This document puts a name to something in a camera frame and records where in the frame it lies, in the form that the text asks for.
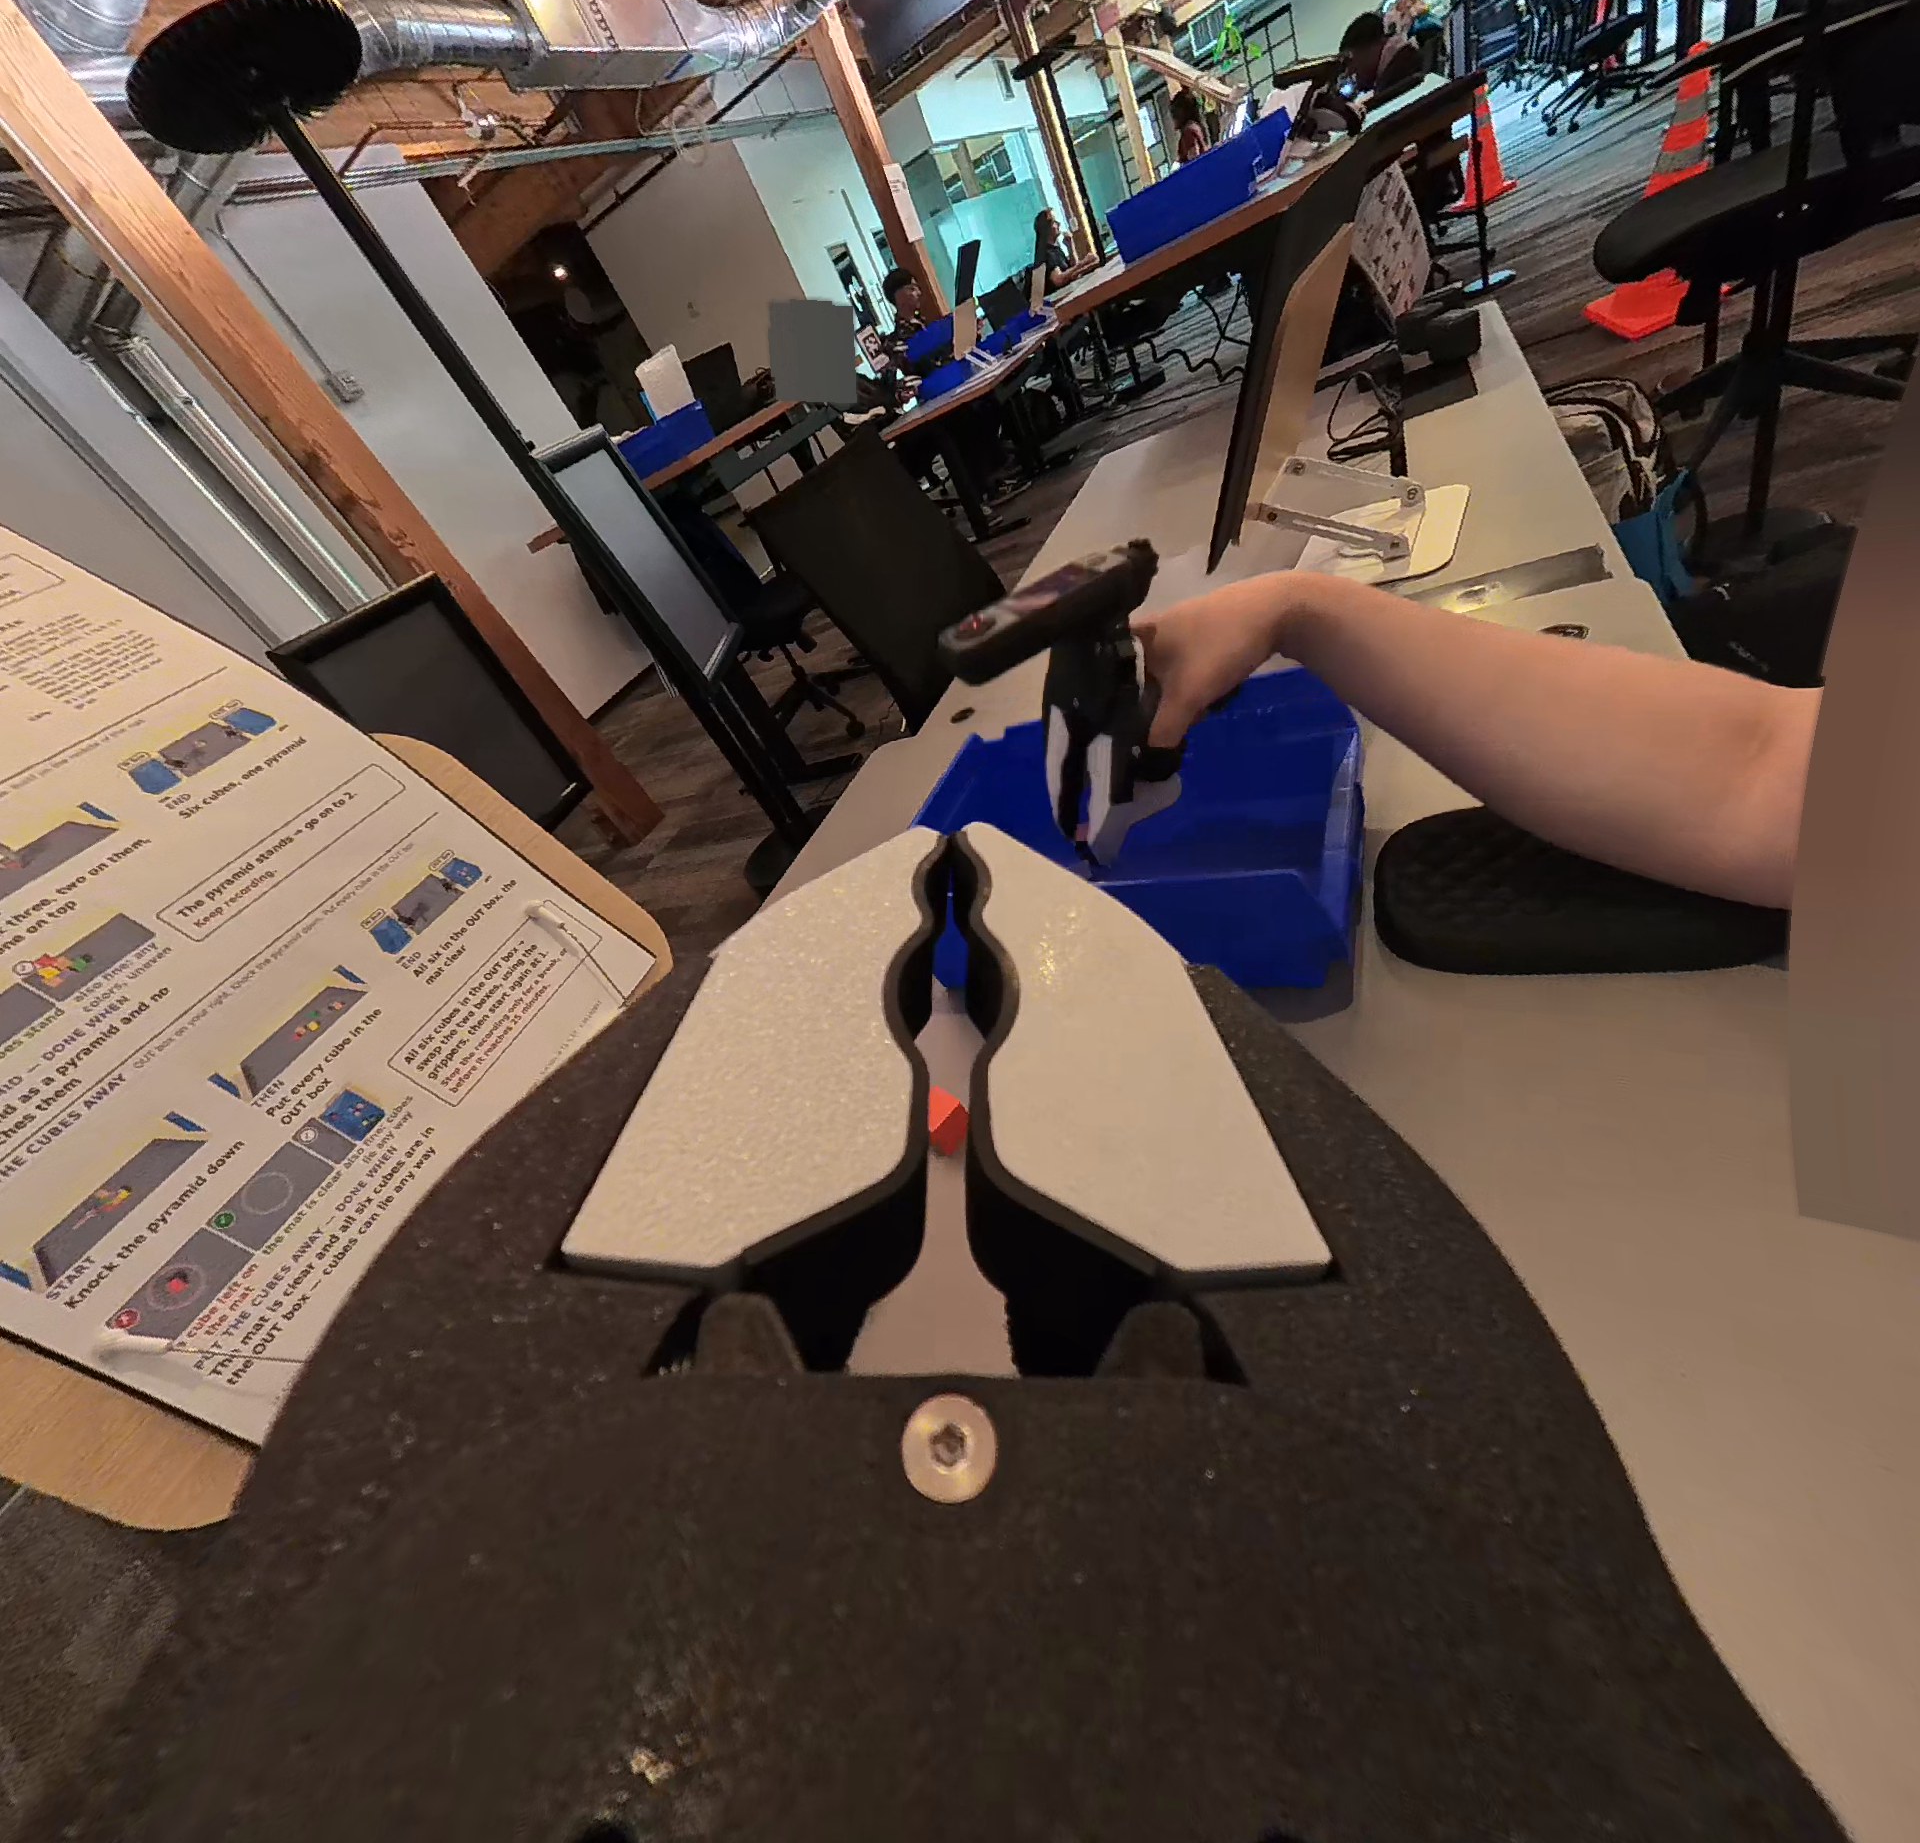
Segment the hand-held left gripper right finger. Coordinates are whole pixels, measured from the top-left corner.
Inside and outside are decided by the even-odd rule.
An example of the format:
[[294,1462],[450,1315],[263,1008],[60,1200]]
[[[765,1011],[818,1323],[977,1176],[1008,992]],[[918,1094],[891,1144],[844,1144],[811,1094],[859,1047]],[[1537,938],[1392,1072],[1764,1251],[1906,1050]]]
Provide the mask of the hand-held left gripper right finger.
[[1178,1288],[1324,1277],[1328,1242],[1178,952],[985,824],[952,837],[952,903],[990,1194]]

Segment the blue plastic bin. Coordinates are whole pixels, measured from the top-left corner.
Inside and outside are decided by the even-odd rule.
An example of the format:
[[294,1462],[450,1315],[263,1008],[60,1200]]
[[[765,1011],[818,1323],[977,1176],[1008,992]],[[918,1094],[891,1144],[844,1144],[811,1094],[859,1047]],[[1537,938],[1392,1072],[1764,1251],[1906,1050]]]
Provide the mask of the blue plastic bin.
[[972,377],[996,371],[1021,344],[1039,338],[1051,325],[1048,313],[1026,311],[988,330],[969,351],[953,348],[952,318],[921,326],[904,346],[907,367],[916,377],[914,406],[927,407]]
[[1188,965],[1240,989],[1318,989],[1351,956],[1363,868],[1356,719],[1301,667],[1251,678],[1187,733],[1176,802],[1090,870],[1053,824],[1044,725],[972,735],[912,824],[988,824],[1089,878]]
[[694,400],[659,417],[654,424],[617,437],[615,453],[643,484],[651,486],[651,480],[705,450],[712,437],[713,428],[706,409]]
[[1292,118],[1279,108],[1110,208],[1121,261],[1138,265],[1253,199],[1277,172],[1289,128]]

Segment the person's right forearm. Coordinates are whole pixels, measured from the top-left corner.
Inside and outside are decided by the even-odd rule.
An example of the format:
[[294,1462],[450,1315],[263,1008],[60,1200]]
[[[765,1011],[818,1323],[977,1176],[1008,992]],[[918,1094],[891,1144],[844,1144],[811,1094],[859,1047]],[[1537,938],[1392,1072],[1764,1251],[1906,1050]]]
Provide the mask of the person's right forearm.
[[1553,847],[1792,907],[1819,690],[1316,582],[1277,652]]

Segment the person's right hand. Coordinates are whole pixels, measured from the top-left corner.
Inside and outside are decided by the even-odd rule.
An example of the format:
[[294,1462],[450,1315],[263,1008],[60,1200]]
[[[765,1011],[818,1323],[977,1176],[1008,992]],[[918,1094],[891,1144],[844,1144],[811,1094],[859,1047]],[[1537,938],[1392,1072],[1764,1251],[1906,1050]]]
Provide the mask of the person's right hand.
[[1194,720],[1232,696],[1268,659],[1285,657],[1316,589],[1308,580],[1285,572],[1136,616],[1131,633],[1142,673],[1156,693],[1149,747],[1173,751]]

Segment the black office chair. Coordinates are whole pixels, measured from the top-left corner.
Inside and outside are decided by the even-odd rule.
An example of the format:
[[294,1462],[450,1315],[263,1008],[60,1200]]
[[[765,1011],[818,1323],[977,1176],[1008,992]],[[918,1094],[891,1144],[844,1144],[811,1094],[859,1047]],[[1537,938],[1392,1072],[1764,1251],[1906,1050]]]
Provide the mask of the black office chair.
[[1710,48],[1707,69],[1729,89],[1787,76],[1792,131],[1782,147],[1718,162],[1703,177],[1648,201],[1680,206],[1660,258],[1686,281],[1681,319],[1718,319],[1723,286],[1750,286],[1740,349],[1667,391],[1663,415],[1710,421],[1693,443],[1702,467],[1738,421],[1752,424],[1740,518],[1710,526],[1717,559],[1804,538],[1823,518],[1769,511],[1782,404],[1788,391],[1899,401],[1915,362],[1915,337],[1796,338],[1798,271],[1807,255],[1864,229],[1915,215],[1915,0],[1886,0],[1849,18],[1814,11],[1746,31]]
[[746,522],[767,559],[811,591],[916,733],[952,680],[938,634],[1002,596],[990,561],[870,426]]

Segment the wooden display board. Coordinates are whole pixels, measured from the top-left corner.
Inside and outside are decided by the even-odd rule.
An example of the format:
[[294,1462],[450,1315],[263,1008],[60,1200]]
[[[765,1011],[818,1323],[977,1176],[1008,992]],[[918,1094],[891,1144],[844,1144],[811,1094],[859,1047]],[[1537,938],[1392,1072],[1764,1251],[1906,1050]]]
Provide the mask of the wooden display board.
[[1308,225],[1303,211],[1279,224],[1259,281],[1227,456],[1213,512],[1213,574],[1245,523],[1298,454],[1337,298],[1349,265],[1351,216]]
[[[645,948],[654,963],[615,1011],[655,989],[675,966],[659,921],[552,835],[434,747],[378,733],[411,768],[562,896]],[[226,1520],[256,1450],[131,1395],[66,1360],[2,1338],[2,1476],[89,1516],[144,1533],[180,1533]]]

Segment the black wrist rest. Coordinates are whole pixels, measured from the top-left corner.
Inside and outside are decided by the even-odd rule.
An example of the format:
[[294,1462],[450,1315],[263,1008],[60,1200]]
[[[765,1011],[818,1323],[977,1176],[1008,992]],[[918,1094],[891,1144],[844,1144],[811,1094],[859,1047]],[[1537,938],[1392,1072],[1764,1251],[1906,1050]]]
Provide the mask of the black wrist rest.
[[1374,873],[1379,944],[1456,975],[1637,975],[1772,965],[1788,914],[1574,856],[1483,806],[1407,824]]

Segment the black framed display panel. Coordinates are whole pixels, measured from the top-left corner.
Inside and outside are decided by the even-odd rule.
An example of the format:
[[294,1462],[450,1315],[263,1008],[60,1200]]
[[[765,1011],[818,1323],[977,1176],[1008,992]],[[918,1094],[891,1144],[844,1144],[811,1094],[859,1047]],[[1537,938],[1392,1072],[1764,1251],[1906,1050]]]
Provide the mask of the black framed display panel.
[[267,649],[277,673],[363,733],[454,757],[541,830],[589,780],[436,580],[406,584]]

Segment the printed instruction sheet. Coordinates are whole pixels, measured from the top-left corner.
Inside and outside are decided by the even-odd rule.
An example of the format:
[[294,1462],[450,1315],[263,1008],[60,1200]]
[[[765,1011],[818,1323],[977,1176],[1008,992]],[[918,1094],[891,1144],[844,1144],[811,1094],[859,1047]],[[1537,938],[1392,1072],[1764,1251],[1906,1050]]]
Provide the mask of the printed instruction sheet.
[[261,1444],[426,1192],[671,955],[261,665],[2,548],[4,1329]]

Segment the grey backpack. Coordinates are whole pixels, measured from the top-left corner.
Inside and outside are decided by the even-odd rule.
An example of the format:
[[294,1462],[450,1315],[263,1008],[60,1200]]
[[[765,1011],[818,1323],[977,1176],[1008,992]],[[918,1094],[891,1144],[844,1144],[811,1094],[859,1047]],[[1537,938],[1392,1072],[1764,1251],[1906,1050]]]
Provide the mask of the grey backpack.
[[1678,476],[1649,393],[1602,376],[1551,386],[1542,400],[1606,526],[1649,512]]

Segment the blue bag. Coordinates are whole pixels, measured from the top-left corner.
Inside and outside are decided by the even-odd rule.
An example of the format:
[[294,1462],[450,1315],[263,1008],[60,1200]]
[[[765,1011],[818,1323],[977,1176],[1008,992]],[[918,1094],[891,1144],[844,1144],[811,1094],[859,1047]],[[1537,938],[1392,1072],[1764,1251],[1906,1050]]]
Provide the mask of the blue bag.
[[1698,507],[1696,480],[1681,467],[1656,490],[1642,512],[1614,526],[1630,574],[1653,595],[1664,611],[1695,595],[1689,517]]

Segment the orange traffic cone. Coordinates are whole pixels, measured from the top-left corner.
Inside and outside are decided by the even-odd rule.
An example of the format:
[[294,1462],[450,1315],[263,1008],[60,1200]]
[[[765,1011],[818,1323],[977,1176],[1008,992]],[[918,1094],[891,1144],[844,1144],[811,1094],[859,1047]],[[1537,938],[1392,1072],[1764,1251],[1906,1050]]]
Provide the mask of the orange traffic cone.
[[1463,220],[1485,213],[1493,201],[1519,188],[1516,181],[1501,170],[1493,114],[1485,79],[1477,83],[1470,111],[1470,136],[1461,152],[1461,195],[1443,208],[1443,216]]
[[1702,63],[1678,79],[1667,131],[1652,164],[1639,203],[1623,211],[1623,242],[1597,245],[1597,273],[1609,289],[1587,301],[1582,318],[1622,344],[1642,344],[1676,325],[1686,281],[1660,258],[1676,236],[1680,206],[1648,201],[1703,177],[1710,170],[1710,48],[1696,44],[1690,59]]

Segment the black bag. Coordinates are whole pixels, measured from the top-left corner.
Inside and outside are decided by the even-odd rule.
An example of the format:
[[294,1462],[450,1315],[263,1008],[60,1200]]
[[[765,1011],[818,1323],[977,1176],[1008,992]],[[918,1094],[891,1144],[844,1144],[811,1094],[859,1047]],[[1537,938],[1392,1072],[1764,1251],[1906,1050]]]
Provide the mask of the black bag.
[[1819,690],[1854,526],[1819,526],[1766,559],[1702,580],[1667,610],[1695,663],[1788,690]]

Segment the black floor lamp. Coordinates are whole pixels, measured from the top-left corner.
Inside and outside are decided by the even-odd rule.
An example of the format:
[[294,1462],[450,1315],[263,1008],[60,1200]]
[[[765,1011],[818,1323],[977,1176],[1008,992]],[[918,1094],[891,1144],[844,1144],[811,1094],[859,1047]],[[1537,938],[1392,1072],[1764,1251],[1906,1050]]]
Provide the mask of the black floor lamp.
[[164,28],[127,83],[134,125],[193,152],[231,154],[273,136],[419,341],[571,545],[589,529],[520,437],[366,211],[303,133],[358,79],[360,33],[333,0],[216,0]]

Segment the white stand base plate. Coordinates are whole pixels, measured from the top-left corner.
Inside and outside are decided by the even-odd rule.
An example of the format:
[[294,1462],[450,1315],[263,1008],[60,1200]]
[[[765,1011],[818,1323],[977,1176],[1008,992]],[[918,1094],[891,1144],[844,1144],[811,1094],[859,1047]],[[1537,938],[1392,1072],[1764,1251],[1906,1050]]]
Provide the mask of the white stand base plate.
[[1249,505],[1245,527],[1303,538],[1297,566],[1353,584],[1417,584],[1453,565],[1470,508],[1463,484],[1423,486],[1365,465],[1289,456]]

